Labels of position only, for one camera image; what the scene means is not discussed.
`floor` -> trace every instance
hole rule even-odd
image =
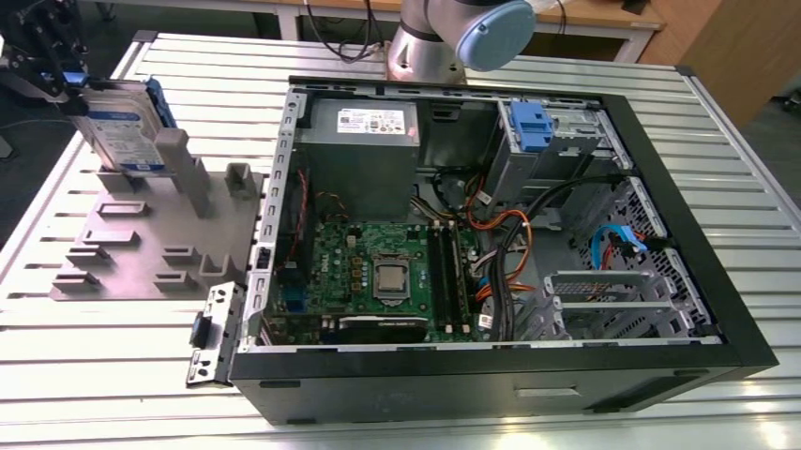
[[[116,19],[102,22],[93,4],[88,2],[81,3],[81,12],[90,48],[88,64],[96,75],[110,74],[140,29],[279,38],[275,20],[268,15],[253,17],[240,12],[116,6]],[[345,23],[329,21],[323,24],[321,33],[345,38],[347,29]],[[383,30],[383,33],[385,37],[391,36],[391,30]],[[304,35],[311,36],[309,30],[304,29]],[[9,157],[0,157],[0,247],[25,213],[72,133],[70,123],[50,105],[30,104],[5,92],[0,93],[0,138],[14,149]],[[782,112],[779,103],[769,103],[745,127],[743,134],[785,190],[801,204],[801,113]]]

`expansion slot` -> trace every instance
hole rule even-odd
[[[446,282],[444,282],[444,270],[442,266],[442,247],[440,247],[440,233],[433,227],[428,228],[427,231],[428,239],[428,272],[429,272],[429,285],[431,285],[431,300],[433,306],[433,321],[436,329],[443,330],[452,328],[451,325],[451,311],[448,309],[448,301],[446,297]]]

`green circuit board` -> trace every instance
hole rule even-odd
[[[317,224],[313,235],[311,281],[303,314],[287,314],[300,330],[289,332],[293,344],[316,344],[320,317],[396,315],[428,319],[429,342],[472,341],[471,314],[463,299],[452,326],[436,326],[428,262],[428,227],[405,224]],[[459,232],[462,253],[475,246],[471,231]],[[383,303],[373,296],[375,265],[387,259],[408,265],[408,298]]]

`slotted aluminum table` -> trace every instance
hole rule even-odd
[[[345,65],[313,43],[161,34],[130,44],[113,76],[157,76],[209,170],[243,161],[265,173],[292,74],[381,78],[383,64]],[[0,253],[0,443],[227,450],[801,445],[799,214],[703,87],[671,67],[528,57],[470,73],[470,83],[628,97],[781,366],[638,413],[272,427],[235,389],[184,388],[201,299],[48,298],[101,189],[100,161],[74,136]]]

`label sticker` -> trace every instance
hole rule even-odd
[[[659,24],[658,23],[644,23],[644,22],[631,22],[630,27],[631,28],[648,28],[650,30],[658,30]]]
[[[488,314],[478,315],[478,327],[479,328],[491,328],[491,315],[488,315]]]
[[[133,112],[92,111],[90,123],[104,141],[113,163],[133,172],[164,170],[154,143],[141,134],[141,117]]]
[[[336,114],[336,132],[357,134],[405,134],[403,111],[340,110]]]

